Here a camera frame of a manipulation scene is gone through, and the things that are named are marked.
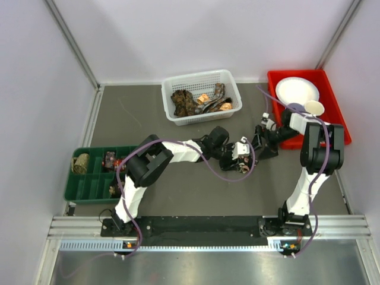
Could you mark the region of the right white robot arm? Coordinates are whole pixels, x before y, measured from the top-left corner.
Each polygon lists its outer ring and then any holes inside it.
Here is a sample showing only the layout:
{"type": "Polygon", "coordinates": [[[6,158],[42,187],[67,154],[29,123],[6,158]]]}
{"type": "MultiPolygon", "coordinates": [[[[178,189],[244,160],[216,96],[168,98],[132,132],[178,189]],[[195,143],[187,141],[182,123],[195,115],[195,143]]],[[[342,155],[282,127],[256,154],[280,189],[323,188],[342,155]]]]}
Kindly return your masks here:
{"type": "Polygon", "coordinates": [[[277,127],[269,114],[263,113],[252,140],[256,154],[254,162],[278,156],[282,142],[302,135],[302,170],[293,193],[279,208],[278,217],[262,219],[260,231],[266,236],[280,232],[290,235],[306,228],[312,201],[322,184],[342,167],[344,161],[344,126],[326,123],[315,115],[290,109],[284,111],[281,123],[277,127]]]}

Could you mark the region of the white plastic basket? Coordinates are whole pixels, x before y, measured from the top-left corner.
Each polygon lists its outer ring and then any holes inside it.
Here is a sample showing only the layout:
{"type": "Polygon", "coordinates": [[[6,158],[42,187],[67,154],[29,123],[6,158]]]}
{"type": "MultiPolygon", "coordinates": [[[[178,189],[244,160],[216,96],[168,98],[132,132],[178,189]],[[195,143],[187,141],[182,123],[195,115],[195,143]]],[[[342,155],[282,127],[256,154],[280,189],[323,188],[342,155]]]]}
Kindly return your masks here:
{"type": "Polygon", "coordinates": [[[177,126],[227,119],[235,112],[241,110],[243,106],[235,79],[233,78],[232,73],[226,69],[169,77],[163,80],[161,84],[161,94],[166,117],[177,126]],[[232,100],[232,108],[230,110],[185,116],[182,118],[175,116],[175,104],[171,99],[171,96],[175,91],[189,91],[192,93],[194,99],[197,99],[202,94],[207,94],[208,97],[211,97],[214,94],[215,84],[217,83],[223,83],[225,85],[225,97],[232,100]]]}

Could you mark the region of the pink floral dark tie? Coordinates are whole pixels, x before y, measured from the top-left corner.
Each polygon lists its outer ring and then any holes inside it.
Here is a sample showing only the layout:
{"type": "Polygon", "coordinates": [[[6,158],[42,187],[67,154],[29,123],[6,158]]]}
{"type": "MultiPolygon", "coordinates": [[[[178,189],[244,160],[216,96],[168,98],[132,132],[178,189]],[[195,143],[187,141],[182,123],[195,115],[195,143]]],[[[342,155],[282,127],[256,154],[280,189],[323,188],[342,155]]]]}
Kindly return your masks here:
{"type": "Polygon", "coordinates": [[[250,172],[257,164],[258,164],[258,161],[254,159],[252,155],[239,156],[235,160],[235,164],[232,167],[232,169],[239,173],[246,174],[250,172]]]}

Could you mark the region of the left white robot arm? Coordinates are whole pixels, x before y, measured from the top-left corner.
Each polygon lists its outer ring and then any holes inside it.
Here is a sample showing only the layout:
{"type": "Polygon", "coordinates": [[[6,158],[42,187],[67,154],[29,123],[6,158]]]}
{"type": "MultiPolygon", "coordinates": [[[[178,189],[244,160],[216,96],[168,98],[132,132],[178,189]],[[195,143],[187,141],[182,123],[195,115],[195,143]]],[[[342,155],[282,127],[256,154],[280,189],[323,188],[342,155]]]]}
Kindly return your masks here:
{"type": "Polygon", "coordinates": [[[230,142],[229,133],[222,127],[215,127],[208,135],[187,141],[161,140],[151,135],[122,159],[116,167],[115,189],[119,202],[111,211],[110,219],[104,221],[104,229],[126,236],[135,229],[141,231],[136,218],[140,202],[149,186],[154,184],[171,163],[208,163],[218,160],[222,171],[241,171],[245,157],[251,149],[242,141],[230,142]]]}

